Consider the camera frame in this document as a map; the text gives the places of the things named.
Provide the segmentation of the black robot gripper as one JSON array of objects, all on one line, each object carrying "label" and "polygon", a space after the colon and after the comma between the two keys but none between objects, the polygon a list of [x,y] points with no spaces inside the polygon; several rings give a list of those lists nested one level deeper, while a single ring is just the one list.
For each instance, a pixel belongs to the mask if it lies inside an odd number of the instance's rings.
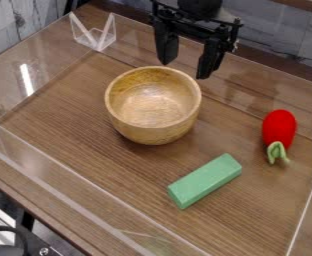
[{"label": "black robot gripper", "polygon": [[225,58],[222,40],[238,41],[242,19],[223,8],[223,0],[177,0],[175,6],[166,0],[151,0],[151,3],[151,24],[162,64],[169,65],[178,58],[179,35],[202,41],[207,39],[197,72],[198,79],[207,79]]}]

